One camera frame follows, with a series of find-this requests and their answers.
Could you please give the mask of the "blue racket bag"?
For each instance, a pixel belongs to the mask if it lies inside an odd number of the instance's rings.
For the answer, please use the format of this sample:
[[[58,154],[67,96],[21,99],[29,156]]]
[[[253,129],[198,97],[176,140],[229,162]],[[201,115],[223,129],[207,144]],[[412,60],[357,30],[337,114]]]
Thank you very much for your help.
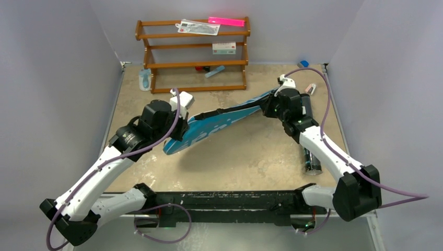
[[[167,155],[177,153],[235,122],[252,115],[260,110],[260,103],[264,101],[271,92],[272,90],[269,90],[230,108],[218,108],[192,116],[188,120],[189,128],[183,135],[182,140],[170,139],[163,146],[163,152]]]

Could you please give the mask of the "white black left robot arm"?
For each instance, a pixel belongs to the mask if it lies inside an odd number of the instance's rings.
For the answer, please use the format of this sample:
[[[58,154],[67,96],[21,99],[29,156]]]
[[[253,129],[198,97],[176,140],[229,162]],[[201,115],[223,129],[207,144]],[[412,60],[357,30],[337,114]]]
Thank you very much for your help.
[[[45,199],[42,212],[51,223],[46,234],[49,250],[53,247],[53,228],[66,242],[78,246],[89,240],[98,228],[130,212],[161,212],[156,193],[146,184],[134,185],[129,191],[106,200],[103,192],[140,157],[166,138],[180,140],[188,129],[188,109],[193,98],[175,96],[169,102],[153,100],[140,116],[119,128],[97,161],[67,192],[57,199]]]

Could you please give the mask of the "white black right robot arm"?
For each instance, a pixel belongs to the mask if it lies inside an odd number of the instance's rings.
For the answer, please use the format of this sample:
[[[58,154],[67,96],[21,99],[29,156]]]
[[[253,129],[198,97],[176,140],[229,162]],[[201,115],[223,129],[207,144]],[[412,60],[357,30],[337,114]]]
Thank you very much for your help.
[[[285,133],[312,153],[336,181],[335,187],[306,185],[298,189],[294,208],[301,213],[313,206],[334,210],[342,220],[351,221],[382,204],[379,171],[356,161],[329,137],[319,124],[305,115],[299,91],[293,88],[273,90],[261,105],[263,115],[278,119]]]

